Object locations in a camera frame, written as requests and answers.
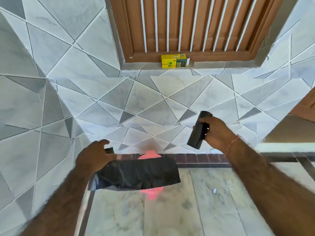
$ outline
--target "cardboard box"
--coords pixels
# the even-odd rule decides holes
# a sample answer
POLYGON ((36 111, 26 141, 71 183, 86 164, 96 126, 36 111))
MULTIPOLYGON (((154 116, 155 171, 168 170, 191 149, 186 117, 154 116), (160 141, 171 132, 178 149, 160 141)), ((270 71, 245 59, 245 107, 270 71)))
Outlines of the cardboard box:
POLYGON ((178 68, 187 67, 189 65, 190 58, 187 58, 185 54, 177 55, 162 55, 162 68, 178 68))

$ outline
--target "hand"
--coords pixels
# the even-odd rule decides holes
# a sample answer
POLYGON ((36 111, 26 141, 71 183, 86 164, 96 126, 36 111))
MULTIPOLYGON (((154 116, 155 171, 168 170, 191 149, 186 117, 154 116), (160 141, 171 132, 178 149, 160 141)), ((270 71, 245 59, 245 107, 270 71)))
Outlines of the hand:
POLYGON ((209 116, 198 119, 201 123, 208 123, 210 129, 207 132, 205 141, 213 148, 218 149, 222 153, 233 141, 236 135, 226 126, 219 118, 209 116))
POLYGON ((109 144, 108 140, 95 141, 84 148, 78 155, 76 165, 87 168, 91 174, 102 169, 108 162, 121 159, 121 155, 106 154, 104 145, 109 144))

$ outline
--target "window bar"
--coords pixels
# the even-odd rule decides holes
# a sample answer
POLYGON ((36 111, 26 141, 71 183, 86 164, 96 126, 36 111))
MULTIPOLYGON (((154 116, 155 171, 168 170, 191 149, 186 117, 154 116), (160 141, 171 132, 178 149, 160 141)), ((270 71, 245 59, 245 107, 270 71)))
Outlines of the window bar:
POLYGON ((141 17, 142 17, 142 29, 143 29, 143 40, 144 40, 144 50, 147 53, 147 35, 146 35, 146 23, 144 20, 144 6, 143 0, 140 0, 141 4, 141 17))
POLYGON ((170 0, 167 0, 167 29, 166 29, 166 51, 169 51, 169 12, 170 0))
POLYGON ((249 11, 249 13, 248 13, 248 15, 247 15, 247 18, 246 18, 246 21, 245 21, 245 24, 244 24, 244 27, 243 27, 243 30, 242 30, 242 34, 241 34, 241 36, 240 36, 240 38, 239 38, 239 40, 238 40, 238 44, 237 44, 237 46, 236 46, 236 51, 238 51, 238 48, 239 48, 239 46, 241 45, 242 39, 243 39, 243 37, 244 37, 244 34, 245 34, 245 31, 246 31, 247 25, 248 25, 248 23, 249 23, 249 21, 250 21, 250 17, 251 17, 251 15, 252 15, 252 13, 253 13, 253 10, 254 10, 254 7, 255 7, 256 2, 257 2, 257 0, 253 0, 253 3, 252 3, 252 5, 251 5, 251 7, 250 7, 250 11, 249 11))
POLYGON ((154 23, 155 23, 155 49, 158 52, 158 32, 157 32, 157 0, 154 0, 154 23))
POLYGON ((182 35, 182 32, 183 32, 184 7, 185 7, 185 0, 181 0, 180 25, 179 25, 179 40, 178 40, 178 52, 180 51, 180 45, 181 45, 181 35, 182 35))
POLYGON ((210 23, 211 23, 214 5, 215 5, 215 0, 211 0, 211 6, 210 6, 210 10, 209 10, 209 17, 208 17, 208 23, 207 23, 207 28, 206 28, 206 34, 204 35, 204 41, 203 41, 203 48, 202 48, 203 52, 206 48, 206 43, 207 43, 207 38, 208 38, 208 33, 209 33, 209 28, 210 28, 210 23))
POLYGON ((191 42, 190 42, 190 52, 192 51, 192 44, 194 43, 196 22, 197 22, 197 14, 198 14, 198 7, 199 7, 199 0, 197 0, 197 2, 196 2, 194 25, 192 27, 191 42))
POLYGON ((213 45, 213 51, 215 51, 216 44, 218 43, 218 39, 219 39, 219 35, 220 35, 220 30, 221 30, 221 27, 222 27, 222 22, 223 22, 223 19, 224 19, 224 14, 225 14, 225 10, 226 10, 226 6, 227 6, 227 2, 228 2, 228 1, 229 1, 229 0, 225 0, 225 2, 224 2, 224 7, 223 7, 222 14, 221 14, 221 19, 220 19, 220 23, 219 23, 217 35, 216 35, 216 37, 215 37, 215 43, 214 43, 214 45, 213 45))
POLYGON ((233 32, 233 29, 234 29, 234 25, 235 25, 235 22, 236 22, 238 13, 239 13, 239 9, 241 8, 242 2, 243 2, 243 0, 239 0, 239 2, 238 2, 238 6, 237 6, 236 11, 235 11, 235 14, 234 14, 234 19, 233 19, 233 22, 232 22, 232 25, 231 25, 231 28, 230 28, 230 33, 229 33, 229 36, 228 36, 228 38, 227 38, 224 51, 227 50, 227 47, 228 47, 228 45, 229 45, 230 38, 231 38, 231 36, 232 36, 232 32, 233 32))

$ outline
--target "forearm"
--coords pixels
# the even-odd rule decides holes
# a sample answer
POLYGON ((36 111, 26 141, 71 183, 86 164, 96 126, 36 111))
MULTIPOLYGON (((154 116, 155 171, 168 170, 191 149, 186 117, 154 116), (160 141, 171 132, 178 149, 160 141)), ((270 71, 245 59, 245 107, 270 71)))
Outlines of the forearm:
POLYGON ((228 154, 259 212, 276 235, 315 235, 315 194, 267 163, 242 140, 228 154))
POLYGON ((73 235, 91 173, 76 166, 21 236, 73 235))

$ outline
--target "black plastic bag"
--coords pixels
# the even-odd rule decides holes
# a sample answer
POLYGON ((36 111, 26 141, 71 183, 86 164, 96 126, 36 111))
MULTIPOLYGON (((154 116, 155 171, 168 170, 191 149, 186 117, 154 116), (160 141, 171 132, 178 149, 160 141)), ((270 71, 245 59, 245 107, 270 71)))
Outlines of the black plastic bag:
POLYGON ((143 190, 180 183, 176 162, 169 157, 114 160, 98 171, 90 190, 143 190))

